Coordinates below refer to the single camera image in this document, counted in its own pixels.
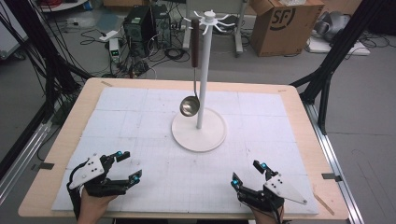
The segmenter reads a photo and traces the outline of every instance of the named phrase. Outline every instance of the electronic equipment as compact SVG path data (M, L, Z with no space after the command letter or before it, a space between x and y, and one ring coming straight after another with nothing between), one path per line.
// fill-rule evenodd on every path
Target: electronic equipment
M114 63L118 63L120 61L120 45L117 38L110 38L108 51L110 52L111 60Z
M139 56L141 58L146 58L149 56L149 46L146 42L132 42L130 49L131 55L134 57Z
M134 6L122 25L132 55L147 57L149 41L155 36L150 7Z
M339 11L324 12L315 24L314 30L318 35L322 35L327 42L332 43L333 39L347 26L349 20L350 17L348 15L344 15Z
M155 25L157 48L171 48L171 18L166 5L154 5L151 7L151 10Z
M123 28L132 42L147 42L154 35L149 6L134 6L124 19Z

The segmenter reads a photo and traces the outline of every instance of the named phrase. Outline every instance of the table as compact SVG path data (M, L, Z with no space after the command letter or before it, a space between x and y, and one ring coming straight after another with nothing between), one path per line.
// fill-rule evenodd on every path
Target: table
M46 162L55 163L52 170L40 170L25 196L19 214L22 217L72 217L72 211L52 211L51 206L62 182L64 168L73 154L101 91L105 87L131 87L149 89L190 90L188 81L135 80L91 78L86 83L69 117L53 144ZM311 123L292 86L241 83L207 83L208 91L245 91L279 94L287 111L290 125L305 169L318 200L318 215L292 215L285 219L337 219L346 220L347 206L334 180L323 179L322 174L331 173L315 136ZM168 214L168 213L121 213L108 212L106 217L157 217L157 218L245 218L252 214Z

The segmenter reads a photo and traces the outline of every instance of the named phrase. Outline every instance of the round base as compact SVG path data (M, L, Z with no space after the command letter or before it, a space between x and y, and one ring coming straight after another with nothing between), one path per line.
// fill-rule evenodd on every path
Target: round base
M198 116L185 117L177 114L172 123L172 133L184 148L206 152L218 147L227 135L227 125L216 111L205 108L202 128L197 129Z

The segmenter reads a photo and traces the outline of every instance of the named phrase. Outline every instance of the black pole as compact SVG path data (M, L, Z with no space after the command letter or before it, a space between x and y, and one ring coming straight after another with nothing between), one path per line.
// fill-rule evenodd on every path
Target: black pole
M309 82L306 89L300 93L302 101L309 105L315 102L321 92L318 125L323 134L326 134L325 121L332 75L375 15L387 2L388 0L363 0L344 31L337 37L320 67L314 73L290 83L291 86L299 87Z

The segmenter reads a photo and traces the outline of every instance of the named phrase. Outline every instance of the paper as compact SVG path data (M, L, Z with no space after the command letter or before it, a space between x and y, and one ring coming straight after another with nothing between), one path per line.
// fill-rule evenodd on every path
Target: paper
M318 207L290 123L277 94L208 91L205 107L227 122L228 134L216 149L197 153L181 147L171 125L190 91L106 88L67 165L53 210L72 210L65 185L71 170L93 153L130 151L114 163L107 177L125 179L142 169L141 182L108 208L125 212L250 213L236 198L233 172L244 186L262 189L265 182L252 165L266 162L308 200L286 200L287 214L317 214Z

